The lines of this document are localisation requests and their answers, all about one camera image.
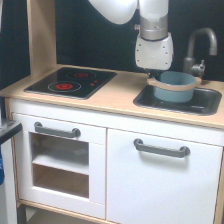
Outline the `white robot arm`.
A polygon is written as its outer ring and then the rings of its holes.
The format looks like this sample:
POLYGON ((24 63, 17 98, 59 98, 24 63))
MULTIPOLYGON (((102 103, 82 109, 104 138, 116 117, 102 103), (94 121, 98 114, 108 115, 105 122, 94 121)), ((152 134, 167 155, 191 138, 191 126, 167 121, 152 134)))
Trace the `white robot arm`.
POLYGON ((166 71, 173 61, 173 40, 168 32, 169 0, 88 0, 108 21, 122 25, 139 10, 140 24, 135 45, 139 68, 166 71))

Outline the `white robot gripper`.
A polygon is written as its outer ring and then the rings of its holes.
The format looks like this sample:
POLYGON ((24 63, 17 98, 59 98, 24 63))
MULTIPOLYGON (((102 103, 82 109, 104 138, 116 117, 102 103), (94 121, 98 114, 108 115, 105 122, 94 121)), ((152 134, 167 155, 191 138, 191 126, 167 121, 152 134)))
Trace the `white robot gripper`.
POLYGON ((152 71, 166 71, 173 61, 173 40, 168 34, 163 40, 148 41, 140 35, 135 45, 135 62, 139 68, 152 71))

